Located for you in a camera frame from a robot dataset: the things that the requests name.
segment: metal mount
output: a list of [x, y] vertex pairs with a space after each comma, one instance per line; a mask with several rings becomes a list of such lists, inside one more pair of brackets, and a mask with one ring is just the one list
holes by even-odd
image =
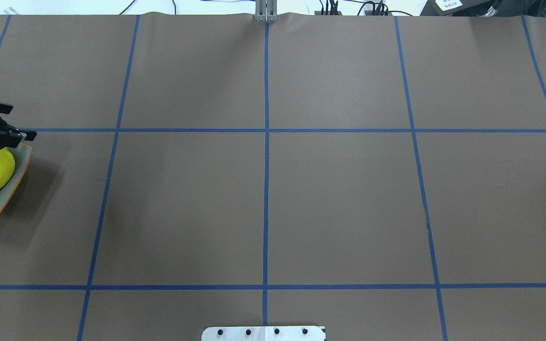
[[201, 341], [326, 341], [320, 326], [210, 327]]
[[277, 21], [277, 0], [256, 0], [256, 21]]

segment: plate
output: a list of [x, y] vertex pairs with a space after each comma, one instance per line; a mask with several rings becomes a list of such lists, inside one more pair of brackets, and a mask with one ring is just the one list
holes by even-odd
[[8, 148], [8, 151], [14, 156], [16, 166], [8, 183], [0, 189], [0, 213], [6, 207], [14, 192], [16, 192], [16, 188], [20, 184], [22, 177], [24, 177], [24, 173], [27, 172], [28, 164], [31, 162], [31, 157], [33, 156], [33, 147], [24, 143], [19, 144], [16, 148]]

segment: white bracket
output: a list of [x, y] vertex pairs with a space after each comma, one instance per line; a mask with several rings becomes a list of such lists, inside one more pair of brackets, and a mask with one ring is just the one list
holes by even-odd
[[318, 326], [210, 327], [201, 341], [326, 341], [326, 328]]
[[256, 21], [277, 21], [277, 0], [256, 0]]

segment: white label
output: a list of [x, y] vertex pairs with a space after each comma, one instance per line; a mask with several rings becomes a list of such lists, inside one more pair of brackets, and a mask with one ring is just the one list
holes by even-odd
[[435, 3], [440, 9], [442, 9], [442, 11], [447, 11], [462, 6], [461, 0], [435, 0]]

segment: label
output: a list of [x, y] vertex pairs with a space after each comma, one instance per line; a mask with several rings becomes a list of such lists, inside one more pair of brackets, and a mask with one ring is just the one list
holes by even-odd
[[435, 0], [435, 3], [442, 11], [448, 11], [462, 6], [461, 0]]

